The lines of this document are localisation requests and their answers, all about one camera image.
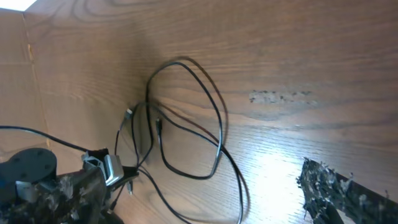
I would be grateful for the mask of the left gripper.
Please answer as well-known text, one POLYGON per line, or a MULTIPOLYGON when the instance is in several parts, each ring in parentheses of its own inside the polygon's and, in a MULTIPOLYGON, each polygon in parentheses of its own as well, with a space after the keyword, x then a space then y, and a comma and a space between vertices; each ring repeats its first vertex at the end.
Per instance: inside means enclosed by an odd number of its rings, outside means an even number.
POLYGON ((104 157, 108 154, 108 149, 104 148, 97 151, 89 150, 82 155, 83 171, 86 172, 82 186, 82 204, 113 213, 123 188, 131 185, 132 180, 138 176, 138 168, 122 165, 124 177, 107 186, 104 157))

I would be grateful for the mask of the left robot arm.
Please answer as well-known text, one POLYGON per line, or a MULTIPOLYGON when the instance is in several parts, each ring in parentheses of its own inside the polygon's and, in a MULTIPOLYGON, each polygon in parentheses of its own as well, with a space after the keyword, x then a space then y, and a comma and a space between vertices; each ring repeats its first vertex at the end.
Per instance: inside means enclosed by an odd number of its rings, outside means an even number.
POLYGON ((82 155, 82 168, 57 174, 57 157, 34 147, 1 163, 1 221, 56 222, 99 214, 111 194, 136 178, 137 167, 123 166, 107 149, 82 155))

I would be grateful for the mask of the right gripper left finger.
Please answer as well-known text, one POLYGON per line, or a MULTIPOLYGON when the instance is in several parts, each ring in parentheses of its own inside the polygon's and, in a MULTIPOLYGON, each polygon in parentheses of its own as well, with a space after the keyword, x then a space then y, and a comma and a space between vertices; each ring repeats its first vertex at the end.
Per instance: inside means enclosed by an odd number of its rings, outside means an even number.
POLYGON ((106 206, 109 195, 99 168, 38 182, 1 187, 1 223, 122 223, 106 206))

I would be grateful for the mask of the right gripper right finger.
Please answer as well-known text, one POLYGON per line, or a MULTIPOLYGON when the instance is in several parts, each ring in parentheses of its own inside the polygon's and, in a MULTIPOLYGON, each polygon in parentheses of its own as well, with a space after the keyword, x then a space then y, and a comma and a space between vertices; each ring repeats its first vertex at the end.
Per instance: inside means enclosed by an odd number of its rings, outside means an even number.
POLYGON ((305 158, 297 183, 303 209, 314 223, 343 223, 340 212, 354 223, 397 223, 397 202, 388 194, 378 194, 322 162, 305 158))

